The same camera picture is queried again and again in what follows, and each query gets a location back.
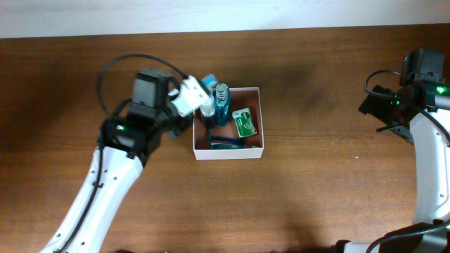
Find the clear pump spray bottle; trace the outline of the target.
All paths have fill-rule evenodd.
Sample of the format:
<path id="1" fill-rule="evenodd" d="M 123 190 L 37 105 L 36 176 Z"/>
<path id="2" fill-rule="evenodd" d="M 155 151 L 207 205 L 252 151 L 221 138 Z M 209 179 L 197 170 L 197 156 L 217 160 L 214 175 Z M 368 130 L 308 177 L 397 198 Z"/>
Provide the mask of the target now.
<path id="1" fill-rule="evenodd" d="M 206 129 L 213 129 L 215 127 L 215 101 L 214 96 L 210 97 L 200 106 L 202 124 Z"/>

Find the blue white toothbrush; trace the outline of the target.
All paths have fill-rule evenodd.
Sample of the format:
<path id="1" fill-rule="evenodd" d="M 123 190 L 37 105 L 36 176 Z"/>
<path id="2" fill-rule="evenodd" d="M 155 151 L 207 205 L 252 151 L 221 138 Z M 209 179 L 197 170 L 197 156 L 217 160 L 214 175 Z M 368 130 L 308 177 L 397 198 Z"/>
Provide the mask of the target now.
<path id="1" fill-rule="evenodd" d="M 218 79 L 213 74 L 207 74 L 201 79 L 202 83 L 207 87 L 213 89 L 218 83 Z"/>

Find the blue Listerine mouthwash bottle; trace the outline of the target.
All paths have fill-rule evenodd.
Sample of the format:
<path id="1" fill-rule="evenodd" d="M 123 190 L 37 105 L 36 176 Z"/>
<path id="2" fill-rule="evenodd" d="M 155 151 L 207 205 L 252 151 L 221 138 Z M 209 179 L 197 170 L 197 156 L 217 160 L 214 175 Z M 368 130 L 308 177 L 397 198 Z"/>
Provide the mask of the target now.
<path id="1" fill-rule="evenodd" d="M 216 87 L 216 98 L 215 98 L 215 106 L 216 106 L 216 123 L 225 127 L 229 122 L 230 117 L 230 91 L 229 87 L 226 84 L 218 84 Z"/>

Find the teal toothpaste tube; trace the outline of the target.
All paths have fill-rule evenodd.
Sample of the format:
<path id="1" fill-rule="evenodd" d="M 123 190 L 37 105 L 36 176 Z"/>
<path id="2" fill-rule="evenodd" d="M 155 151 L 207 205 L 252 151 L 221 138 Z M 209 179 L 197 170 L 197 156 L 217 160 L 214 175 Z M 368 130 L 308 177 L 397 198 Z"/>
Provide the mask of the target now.
<path id="1" fill-rule="evenodd" d="M 233 150 L 233 149 L 250 149 L 257 148 L 257 146 L 233 144 L 233 143 L 211 143 L 211 150 Z"/>

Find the green white Dettol soap box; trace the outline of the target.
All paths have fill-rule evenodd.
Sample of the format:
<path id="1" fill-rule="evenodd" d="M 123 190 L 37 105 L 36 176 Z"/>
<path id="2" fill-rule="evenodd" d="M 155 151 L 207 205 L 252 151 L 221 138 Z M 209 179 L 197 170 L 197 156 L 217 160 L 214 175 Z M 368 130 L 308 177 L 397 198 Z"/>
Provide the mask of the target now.
<path id="1" fill-rule="evenodd" d="M 253 124 L 252 115 L 249 108 L 233 111 L 231 116 L 236 125 L 239 138 L 247 138 L 258 134 L 258 130 Z"/>

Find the blue disposable razor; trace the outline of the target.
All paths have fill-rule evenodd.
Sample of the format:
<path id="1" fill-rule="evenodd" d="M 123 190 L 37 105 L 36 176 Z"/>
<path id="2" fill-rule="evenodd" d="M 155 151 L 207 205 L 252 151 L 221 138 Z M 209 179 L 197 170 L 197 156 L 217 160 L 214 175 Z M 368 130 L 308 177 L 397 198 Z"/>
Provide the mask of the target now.
<path id="1" fill-rule="evenodd" d="M 225 143 L 230 143 L 230 144 L 234 144 L 234 145 L 243 145 L 244 144 L 244 140 L 241 138 L 231 138 L 231 137 L 224 137 L 224 136 L 214 136 L 212 134 L 212 130 L 208 129 L 207 130 L 207 142 L 211 143 L 212 141 L 221 141 L 221 142 L 225 142 Z"/>

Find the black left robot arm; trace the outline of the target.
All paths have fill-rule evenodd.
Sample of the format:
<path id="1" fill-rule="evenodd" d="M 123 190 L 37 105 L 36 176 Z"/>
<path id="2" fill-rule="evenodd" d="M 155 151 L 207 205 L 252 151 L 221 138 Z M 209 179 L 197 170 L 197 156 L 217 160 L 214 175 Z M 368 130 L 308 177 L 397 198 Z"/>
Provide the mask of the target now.
<path id="1" fill-rule="evenodd" d="M 140 177 L 163 133 L 177 137 L 210 90 L 192 75 L 142 69 L 131 98 L 103 121 L 91 165 L 68 213 L 43 252 L 99 252 L 124 197 Z"/>

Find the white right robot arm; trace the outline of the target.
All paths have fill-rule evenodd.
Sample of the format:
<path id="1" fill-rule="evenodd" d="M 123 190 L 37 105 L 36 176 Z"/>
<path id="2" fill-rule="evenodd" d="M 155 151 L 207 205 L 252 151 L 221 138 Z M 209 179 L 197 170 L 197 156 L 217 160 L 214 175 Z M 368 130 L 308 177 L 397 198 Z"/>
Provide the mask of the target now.
<path id="1" fill-rule="evenodd" d="M 449 251 L 449 85 L 443 69 L 442 52 L 420 48 L 405 56 L 397 91 L 364 86 L 368 95 L 359 112 L 415 148 L 416 209 L 412 225 L 371 243 L 339 240 L 332 252 Z"/>

